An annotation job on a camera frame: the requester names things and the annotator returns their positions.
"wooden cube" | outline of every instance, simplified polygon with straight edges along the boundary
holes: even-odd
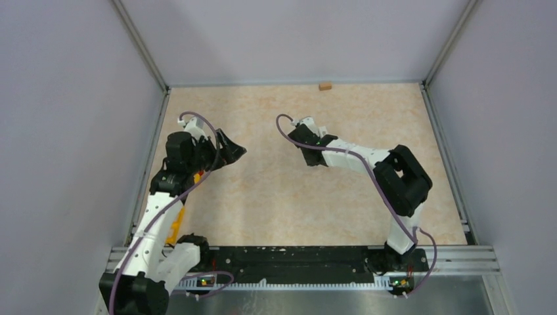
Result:
[[[331,82],[321,82],[321,83],[319,83],[319,90],[320,91],[331,90],[331,89],[332,89],[332,83]]]

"white wall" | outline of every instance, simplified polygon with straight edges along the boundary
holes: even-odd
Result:
[[[467,0],[123,1],[169,85],[420,81]]]
[[[162,93],[109,1],[0,4],[0,314],[91,314]]]
[[[484,1],[432,87],[464,197],[522,314],[554,314],[557,2]]]

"purple cable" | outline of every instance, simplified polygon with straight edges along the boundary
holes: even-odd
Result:
[[[164,208],[162,208],[161,211],[159,211],[151,220],[151,222],[149,222],[149,224],[145,227],[144,232],[147,233],[149,232],[149,230],[151,229],[151,227],[155,224],[155,222],[170,208],[172,207],[175,203],[177,203],[178,201],[182,200],[185,196],[187,196],[189,193],[191,193],[195,188],[197,188],[197,186],[201,185],[202,182],[204,182],[207,177],[209,177],[209,175],[211,174],[211,170],[217,165],[217,162],[219,161],[219,154],[220,154],[220,146],[219,146],[219,142],[218,142],[218,137],[217,137],[217,131],[215,130],[215,127],[213,127],[213,125],[211,125],[211,123],[203,116],[201,116],[200,114],[197,114],[195,112],[183,112],[182,114],[180,114],[179,119],[182,120],[182,117],[184,117],[185,115],[193,115],[199,119],[201,119],[205,124],[207,124],[207,126],[211,129],[211,131],[213,132],[213,135],[215,137],[215,141],[216,141],[216,148],[217,148],[217,153],[215,155],[215,161],[213,162],[213,165],[211,166],[211,169],[209,171],[207,171],[205,173],[205,175],[203,175],[199,181],[194,184],[193,186],[191,186],[188,190],[186,190],[185,192],[183,192],[180,196],[177,196],[176,198],[174,198],[174,200],[172,200],[171,202],[169,202]],[[127,252],[127,255],[125,256],[124,260],[122,261],[122,265],[120,266],[120,268],[118,269],[118,271],[116,272],[116,277],[114,278],[114,284],[112,285],[112,290],[110,291],[110,299],[108,302],[108,313],[109,315],[116,315],[116,313],[114,312],[114,301],[116,300],[116,289],[118,287],[118,282],[120,282],[120,278],[122,277],[122,273],[124,268],[127,266],[127,263],[129,262],[132,254],[135,252],[135,250],[138,248],[139,244],[141,243],[141,241],[143,241],[143,237],[140,237],[137,239],[137,241],[133,244],[133,246],[129,249],[129,251]]]
[[[397,221],[397,224],[401,227],[402,231],[406,234],[406,236],[408,236],[408,238],[414,243],[417,244],[418,243],[418,239],[413,236],[410,231],[408,231],[408,229],[406,229],[406,226],[404,226],[404,224],[402,223],[401,219],[397,216],[397,213],[395,212],[395,209],[393,209],[393,206],[391,205],[391,203],[389,202],[389,200],[387,200],[387,197],[385,197],[385,194],[383,193],[383,190],[381,189],[381,187],[379,187],[379,183],[377,182],[377,180],[375,179],[375,176],[373,175],[373,171],[371,170],[371,168],[369,167],[369,164],[366,162],[365,158],[354,151],[347,151],[344,149],[339,149],[339,148],[326,148],[323,146],[310,146],[308,144],[304,144],[304,143],[300,143],[298,141],[294,141],[292,140],[289,136],[286,135],[286,133],[284,133],[284,131],[282,131],[282,129],[280,128],[279,125],[279,119],[281,117],[286,117],[288,119],[290,119],[290,121],[294,121],[292,119],[292,117],[290,117],[289,115],[286,114],[280,114],[277,116],[276,119],[276,123],[277,123],[277,129],[280,132],[280,134],[288,141],[292,142],[293,144],[295,144],[296,146],[301,146],[302,148],[307,148],[307,149],[312,149],[312,150],[319,150],[319,151],[333,151],[333,152],[341,152],[341,153],[348,153],[350,155],[353,155],[355,157],[357,157],[358,159],[360,159],[360,161],[362,161],[369,177],[371,178],[371,181],[373,182],[373,184],[375,185],[375,188],[377,188],[377,191],[379,192],[379,196],[381,196],[381,199],[383,199],[383,202],[385,203],[385,205],[387,206],[387,209],[389,209],[389,211],[391,212],[391,215],[393,216],[393,218],[395,219],[395,221]]]
[[[228,281],[228,283],[226,283],[222,287],[220,287],[216,290],[210,291],[207,294],[203,294],[203,295],[199,296],[200,299],[205,299],[205,298],[208,298],[208,297],[212,297],[213,295],[219,293],[220,291],[223,291],[226,287],[228,287],[229,285],[234,283],[234,275],[231,274],[230,272],[227,272],[227,271],[209,271],[209,272],[201,272],[201,273],[195,274],[193,276],[184,277],[184,278],[182,278],[182,281],[190,280],[190,279],[196,279],[196,278],[199,278],[199,277],[202,277],[202,276],[212,276],[214,274],[223,274],[225,276],[228,276],[230,278],[230,280]],[[181,292],[181,291],[178,291],[178,292],[172,292],[172,295],[182,295],[184,293]]]
[[[389,212],[391,213],[391,215],[393,216],[393,218],[395,219],[395,221],[397,221],[397,224],[400,226],[400,228],[402,229],[402,231],[404,231],[404,233],[406,234],[406,236],[408,236],[408,238],[414,243],[414,244],[418,244],[418,236],[416,235],[416,230],[419,229],[419,227],[415,226],[413,228],[413,235],[410,234],[410,231],[408,231],[408,229],[406,228],[406,226],[404,226],[404,224],[402,223],[401,219],[397,216],[397,213],[395,212],[395,209],[393,209],[393,206],[391,205],[391,203],[389,202],[389,200],[387,200],[387,197],[385,197],[385,194],[383,193],[383,190],[381,189],[381,187],[379,187],[379,183],[377,183],[377,180],[375,179],[375,176],[373,174],[373,171],[371,170],[371,168],[369,167],[369,164],[366,162],[365,158],[357,153],[357,152],[353,152],[353,151],[346,151],[343,149],[339,149],[339,148],[325,148],[322,146],[310,146],[308,144],[304,144],[304,143],[300,143],[298,141],[294,141],[292,140],[289,136],[286,135],[286,133],[284,133],[284,131],[282,131],[282,129],[280,128],[279,125],[279,119],[281,117],[286,117],[288,118],[290,121],[294,121],[292,119],[292,117],[290,117],[289,115],[286,114],[280,114],[277,116],[276,119],[276,124],[277,124],[277,129],[280,132],[280,134],[288,141],[290,141],[291,143],[295,144],[296,146],[301,146],[302,148],[307,148],[307,149],[312,149],[312,150],[320,150],[320,151],[333,151],[333,152],[341,152],[341,153],[348,153],[351,154],[355,157],[357,157],[358,159],[360,159],[360,161],[362,161],[369,177],[371,178],[371,181],[373,182],[373,184],[375,185],[375,188],[377,188],[377,191],[379,192],[379,195],[381,196],[381,198],[383,199],[383,202],[385,203],[385,205],[387,206],[387,209],[389,209]],[[428,272],[426,273],[426,275],[424,276],[424,278],[422,279],[422,281],[420,281],[420,283],[412,290],[410,294],[413,294],[414,292],[416,292],[419,288],[422,287],[422,284],[430,277],[430,275],[433,272],[433,269],[435,267],[435,264],[437,262],[437,244],[434,240],[434,237],[427,233],[426,231],[422,230],[420,228],[420,233],[422,233],[423,235],[429,237],[429,239],[432,241],[433,247],[434,247],[434,259],[432,261],[432,265],[430,267],[430,269],[428,270]]]
[[[427,236],[430,238],[430,240],[432,241],[433,247],[434,247],[434,259],[432,261],[432,265],[430,266],[430,269],[427,271],[426,275],[423,277],[423,279],[420,281],[420,283],[418,283],[418,285],[416,285],[414,287],[414,289],[407,294],[407,296],[413,295],[414,293],[416,293],[416,291],[418,291],[418,289],[420,289],[422,287],[422,285],[426,282],[426,280],[431,276],[432,272],[434,271],[435,268],[435,264],[437,262],[437,244],[434,240],[434,237],[427,233],[426,231],[422,230],[419,227],[414,227],[414,236],[416,236],[416,230],[420,229],[420,233],[422,233],[423,235]]]

